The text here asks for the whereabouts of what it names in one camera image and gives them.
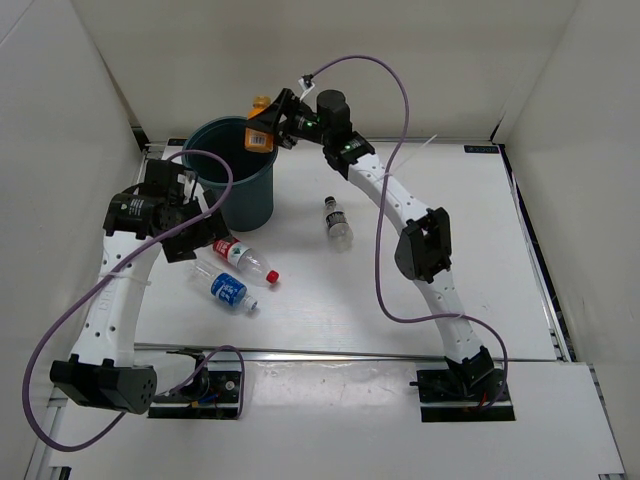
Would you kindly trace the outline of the small black cap bottle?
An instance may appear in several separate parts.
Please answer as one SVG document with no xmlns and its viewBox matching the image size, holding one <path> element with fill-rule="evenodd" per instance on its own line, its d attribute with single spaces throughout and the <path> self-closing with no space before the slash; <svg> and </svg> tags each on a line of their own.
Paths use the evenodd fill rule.
<svg viewBox="0 0 640 480">
<path fill-rule="evenodd" d="M 343 206 L 333 197 L 324 200 L 323 220 L 332 248 L 337 252 L 348 251 L 353 242 L 353 231 Z"/>
</svg>

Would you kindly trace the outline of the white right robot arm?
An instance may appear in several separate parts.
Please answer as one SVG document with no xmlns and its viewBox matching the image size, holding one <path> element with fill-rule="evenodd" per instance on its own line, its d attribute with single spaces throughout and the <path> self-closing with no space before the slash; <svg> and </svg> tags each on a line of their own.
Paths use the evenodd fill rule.
<svg viewBox="0 0 640 480">
<path fill-rule="evenodd" d="M 440 333 L 449 370 L 449 387 L 460 399 L 489 399 L 499 387 L 495 364 L 465 314 L 451 273 L 450 217 L 411 195 L 382 165 L 374 147 L 352 125 L 345 95 L 321 92 L 309 107 L 292 90 L 254 109 L 248 128 L 291 149 L 298 141 L 318 144 L 329 166 L 381 210 L 398 234 L 394 260 L 400 273 L 420 291 Z"/>
</svg>

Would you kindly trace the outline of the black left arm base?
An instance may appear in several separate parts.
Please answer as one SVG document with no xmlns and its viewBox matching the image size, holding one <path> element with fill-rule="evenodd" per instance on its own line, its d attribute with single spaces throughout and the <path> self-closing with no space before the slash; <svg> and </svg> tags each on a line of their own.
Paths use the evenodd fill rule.
<svg viewBox="0 0 640 480">
<path fill-rule="evenodd" d="M 230 353 L 237 358 L 236 370 L 210 368 L 218 353 Z M 246 365 L 239 349 L 230 345 L 202 350 L 185 348 L 169 355 L 193 360 L 195 375 L 184 385 L 173 386 L 167 393 L 156 395 L 147 417 L 164 420 L 239 420 L 244 409 Z"/>
</svg>

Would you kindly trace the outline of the small orange juice bottle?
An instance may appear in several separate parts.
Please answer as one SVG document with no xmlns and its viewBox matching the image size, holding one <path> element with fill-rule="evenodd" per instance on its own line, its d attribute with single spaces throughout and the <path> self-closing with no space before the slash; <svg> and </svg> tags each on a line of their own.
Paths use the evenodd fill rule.
<svg viewBox="0 0 640 480">
<path fill-rule="evenodd" d="M 247 119 L 253 119 L 271 104 L 268 96 L 256 96 Z M 273 136 L 249 127 L 245 128 L 244 147 L 249 152 L 267 154 L 274 150 Z"/>
</svg>

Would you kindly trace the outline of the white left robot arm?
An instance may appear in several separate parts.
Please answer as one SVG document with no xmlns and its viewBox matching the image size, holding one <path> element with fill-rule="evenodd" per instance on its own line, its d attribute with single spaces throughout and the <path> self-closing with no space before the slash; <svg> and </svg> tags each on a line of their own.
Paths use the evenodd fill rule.
<svg viewBox="0 0 640 480">
<path fill-rule="evenodd" d="M 144 362 L 134 338 L 148 277 L 158 256 L 170 263 L 193 260 L 196 250 L 229 231 L 220 211 L 204 219 L 198 200 L 184 195 L 150 197 L 133 188 L 115 195 L 103 224 L 100 278 L 82 332 L 66 361 L 56 360 L 50 379 L 74 403 L 143 414 L 160 395 L 188 401 L 208 392 L 204 356 L 179 350 Z"/>
</svg>

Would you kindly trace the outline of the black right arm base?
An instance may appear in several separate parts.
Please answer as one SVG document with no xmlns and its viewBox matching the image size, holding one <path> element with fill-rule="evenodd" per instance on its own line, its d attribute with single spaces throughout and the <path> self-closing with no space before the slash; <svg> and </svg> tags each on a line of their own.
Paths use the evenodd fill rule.
<svg viewBox="0 0 640 480">
<path fill-rule="evenodd" d="M 516 415 L 503 369 L 467 389 L 443 362 L 416 363 L 409 386 L 418 393 L 422 423 L 514 422 Z"/>
</svg>

